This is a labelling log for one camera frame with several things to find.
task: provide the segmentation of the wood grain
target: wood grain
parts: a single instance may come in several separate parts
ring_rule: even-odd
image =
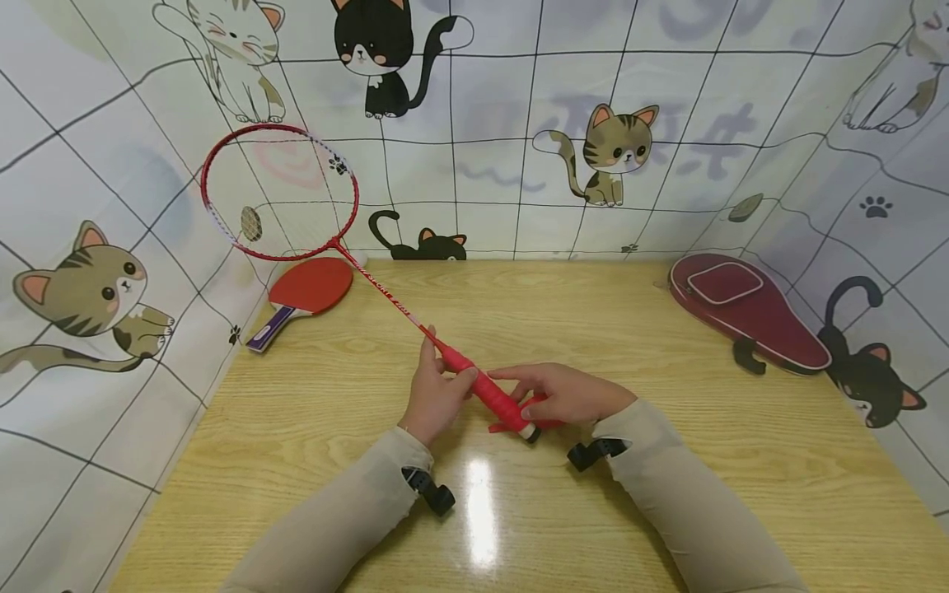
[[[560,361],[660,406],[761,518],[814,591],[944,591],[949,541],[824,377],[741,371],[662,288],[663,264],[370,263],[480,366]],[[368,283],[242,352],[112,586],[212,591],[254,540],[400,417],[419,333]],[[674,591],[661,542],[605,464],[577,475],[579,429],[534,446],[468,405],[437,443],[458,500],[422,504],[347,591]]]

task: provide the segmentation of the cat tail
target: cat tail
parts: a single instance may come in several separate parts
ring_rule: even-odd
[[[872,279],[866,276],[851,276],[830,293],[828,306],[824,312],[824,325],[833,326],[833,313],[837,307],[837,302],[851,288],[862,287],[866,290],[866,301],[870,306],[876,308],[884,303],[884,294],[880,292],[880,287]]]
[[[409,102],[409,109],[415,109],[425,100],[428,92],[428,82],[432,77],[432,65],[435,58],[446,49],[460,49],[469,45],[475,38],[475,27],[472,22],[463,16],[446,16],[432,25],[425,39],[425,50],[422,53],[421,77],[419,90]]]
[[[399,213],[394,210],[379,210],[377,212],[373,212],[372,215],[369,216],[369,230],[372,231],[373,235],[375,235],[376,240],[382,243],[383,247],[391,250],[393,247],[392,244],[386,241],[385,237],[382,236],[382,233],[379,231],[379,219],[382,217],[399,220]]]
[[[567,164],[567,181],[570,184],[570,191],[577,197],[586,199],[583,188],[577,183],[577,153],[573,150],[573,142],[567,138],[567,135],[557,130],[544,130],[537,133],[532,144],[535,150],[542,153],[561,156]]]
[[[76,352],[61,346],[32,344],[0,354],[0,394],[10,394],[0,399],[0,406],[6,405],[13,394],[37,375],[54,366],[76,366],[106,373],[131,371],[141,364],[142,359],[132,357],[124,361],[104,361],[82,352]]]
[[[192,47],[198,55],[198,70],[204,78],[204,82],[211,89],[211,93],[218,102],[223,104],[221,99],[220,76],[217,72],[217,60],[208,47],[208,42],[204,40],[201,33],[195,27],[195,24],[180,10],[167,4],[155,4],[152,7],[152,18],[165,30],[174,33]]]

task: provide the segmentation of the beige sleeve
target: beige sleeve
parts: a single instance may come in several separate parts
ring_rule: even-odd
[[[401,428],[293,509],[257,541],[221,593],[335,591],[349,570],[418,498],[403,467],[430,471],[432,456]]]
[[[808,590],[757,517],[648,401],[598,422],[593,436],[627,442],[608,458],[613,477],[659,532],[691,593]]]

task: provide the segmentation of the left hand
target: left hand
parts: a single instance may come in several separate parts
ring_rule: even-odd
[[[435,327],[429,325],[435,333]],[[452,425],[461,404],[471,397],[472,384],[477,379],[477,369],[469,368],[452,378],[442,376],[445,362],[436,358],[435,345],[425,338],[419,352],[419,368],[412,378],[412,392],[399,426],[414,436],[426,447]]]

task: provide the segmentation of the racket strings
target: racket strings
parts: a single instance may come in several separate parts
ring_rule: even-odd
[[[251,255],[303,259],[342,241],[359,201],[343,158],[284,126],[236,134],[212,151],[202,179],[205,205],[232,243]]]

